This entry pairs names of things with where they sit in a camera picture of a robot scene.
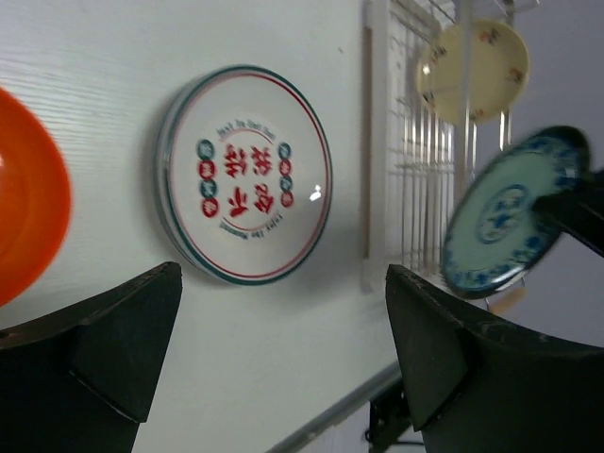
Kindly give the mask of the orange plastic plate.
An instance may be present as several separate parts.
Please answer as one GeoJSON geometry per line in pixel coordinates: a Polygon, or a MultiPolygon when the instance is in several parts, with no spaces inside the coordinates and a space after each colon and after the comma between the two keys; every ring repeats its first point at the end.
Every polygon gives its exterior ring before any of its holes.
{"type": "Polygon", "coordinates": [[[1,91],[1,304],[29,288],[67,235],[69,173],[42,122],[1,91]]]}

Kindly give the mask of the white drip tray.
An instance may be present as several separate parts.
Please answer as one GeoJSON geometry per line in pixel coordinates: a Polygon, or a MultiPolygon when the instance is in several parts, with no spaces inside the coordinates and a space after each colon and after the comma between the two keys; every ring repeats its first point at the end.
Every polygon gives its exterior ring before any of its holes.
{"type": "MultiPolygon", "coordinates": [[[[401,264],[389,261],[386,245],[387,235],[387,170],[388,156],[388,116],[390,112],[389,63],[387,59],[389,38],[386,23],[389,18],[389,4],[392,1],[367,1],[363,11],[362,30],[362,165],[363,177],[366,184],[363,197],[364,260],[362,267],[362,283],[366,290],[379,292],[385,281],[388,265],[401,264]]],[[[470,19],[459,17],[455,24],[462,29],[462,64],[470,63],[470,19]]],[[[469,108],[461,106],[460,120],[453,126],[464,126],[469,123],[469,108]]],[[[454,206],[459,202],[464,188],[456,190],[454,206]]]]}

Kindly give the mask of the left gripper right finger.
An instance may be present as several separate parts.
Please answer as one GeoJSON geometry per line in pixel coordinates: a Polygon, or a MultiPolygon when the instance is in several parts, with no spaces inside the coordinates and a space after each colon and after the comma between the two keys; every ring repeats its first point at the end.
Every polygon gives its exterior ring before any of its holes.
{"type": "Polygon", "coordinates": [[[521,327],[401,265],[385,296],[413,428],[429,452],[599,452],[603,351],[521,327]]]}

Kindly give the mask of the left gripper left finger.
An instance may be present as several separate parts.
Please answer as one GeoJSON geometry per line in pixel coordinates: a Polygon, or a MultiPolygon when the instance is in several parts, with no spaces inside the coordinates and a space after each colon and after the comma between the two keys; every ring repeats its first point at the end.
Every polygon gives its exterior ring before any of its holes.
{"type": "Polygon", "coordinates": [[[181,294],[181,267],[167,261],[2,330],[2,451],[131,451],[149,416],[181,294]]]}

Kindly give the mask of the cream floral plate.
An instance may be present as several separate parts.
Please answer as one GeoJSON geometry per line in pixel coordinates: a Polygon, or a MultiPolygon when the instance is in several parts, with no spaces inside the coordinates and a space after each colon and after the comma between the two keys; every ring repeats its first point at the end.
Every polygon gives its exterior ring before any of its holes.
{"type": "Polygon", "coordinates": [[[469,119],[480,123],[507,110],[529,81],[529,51],[509,25],[478,19],[470,33],[470,63],[462,64],[462,29],[452,25],[427,44],[416,66],[416,90],[427,109],[451,124],[460,120],[461,84],[469,76],[469,119]]]}

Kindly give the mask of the blue floral plate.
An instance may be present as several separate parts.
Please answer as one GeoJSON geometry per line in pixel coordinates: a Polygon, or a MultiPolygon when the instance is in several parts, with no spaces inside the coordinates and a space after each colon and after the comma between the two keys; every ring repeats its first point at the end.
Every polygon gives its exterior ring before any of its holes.
{"type": "Polygon", "coordinates": [[[542,128],[500,151],[449,221],[441,258],[446,286],[481,299],[522,279],[562,233],[533,211],[534,203],[579,188],[590,167],[588,138],[573,126],[542,128]]]}

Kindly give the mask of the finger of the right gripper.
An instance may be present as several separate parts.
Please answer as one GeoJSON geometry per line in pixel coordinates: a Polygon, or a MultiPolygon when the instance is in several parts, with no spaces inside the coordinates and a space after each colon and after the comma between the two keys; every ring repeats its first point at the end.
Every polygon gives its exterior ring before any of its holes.
{"type": "Polygon", "coordinates": [[[577,189],[539,197],[532,210],[603,256],[603,170],[588,176],[577,189]]]}

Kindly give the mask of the white plate red characters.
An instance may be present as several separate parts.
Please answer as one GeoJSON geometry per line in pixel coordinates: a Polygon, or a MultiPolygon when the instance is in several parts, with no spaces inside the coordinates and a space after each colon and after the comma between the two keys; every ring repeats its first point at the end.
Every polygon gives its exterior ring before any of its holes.
{"type": "Polygon", "coordinates": [[[167,236],[224,282],[283,279],[327,225],[326,132],[303,93],[266,68],[231,65],[186,84],[160,124],[153,161],[167,236]]]}

